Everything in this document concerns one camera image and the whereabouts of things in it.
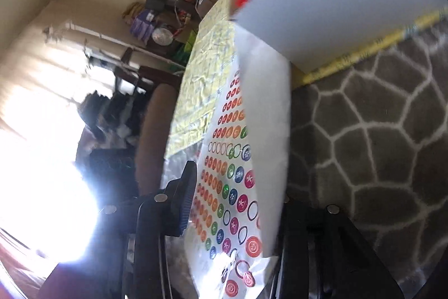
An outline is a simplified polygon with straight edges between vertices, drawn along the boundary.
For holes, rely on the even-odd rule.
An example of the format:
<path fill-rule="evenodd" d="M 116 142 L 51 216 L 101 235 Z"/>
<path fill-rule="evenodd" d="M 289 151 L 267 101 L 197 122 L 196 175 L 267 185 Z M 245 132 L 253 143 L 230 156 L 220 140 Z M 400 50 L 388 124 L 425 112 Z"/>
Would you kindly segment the yellow plaid tablecloth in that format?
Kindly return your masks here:
<path fill-rule="evenodd" d="M 227 80 L 235 56 L 235 29 L 228 15 L 230 3 L 231 0 L 218 0 L 200 22 L 192 53 L 181 80 L 165 149 L 167 159 L 203 139 L 211 122 L 216 99 Z M 445 19 L 447 8 L 442 8 L 425 14 L 354 52 L 334 58 L 309 74 L 303 74 L 297 68 L 293 68 L 292 86 L 296 88 L 312 84 L 350 68 Z"/>

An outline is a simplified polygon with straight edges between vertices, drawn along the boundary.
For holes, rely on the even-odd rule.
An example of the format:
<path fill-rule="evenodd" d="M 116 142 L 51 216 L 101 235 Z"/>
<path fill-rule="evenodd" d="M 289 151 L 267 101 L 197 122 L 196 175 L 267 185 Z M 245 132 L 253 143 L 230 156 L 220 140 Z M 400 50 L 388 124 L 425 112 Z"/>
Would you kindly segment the white sticker paper sheet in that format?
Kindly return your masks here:
<path fill-rule="evenodd" d="M 290 65 L 243 27 L 235 29 L 235 47 L 198 150 L 188 226 L 166 242 L 180 298 L 260 298 L 279 260 Z"/>

